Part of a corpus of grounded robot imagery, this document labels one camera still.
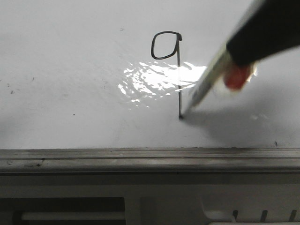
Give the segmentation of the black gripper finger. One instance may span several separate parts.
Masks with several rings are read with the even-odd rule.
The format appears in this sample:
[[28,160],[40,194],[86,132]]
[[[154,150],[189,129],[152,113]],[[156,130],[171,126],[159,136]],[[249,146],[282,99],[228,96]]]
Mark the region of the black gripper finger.
[[300,44],[298,0],[255,0],[226,43],[239,66],[264,59]]

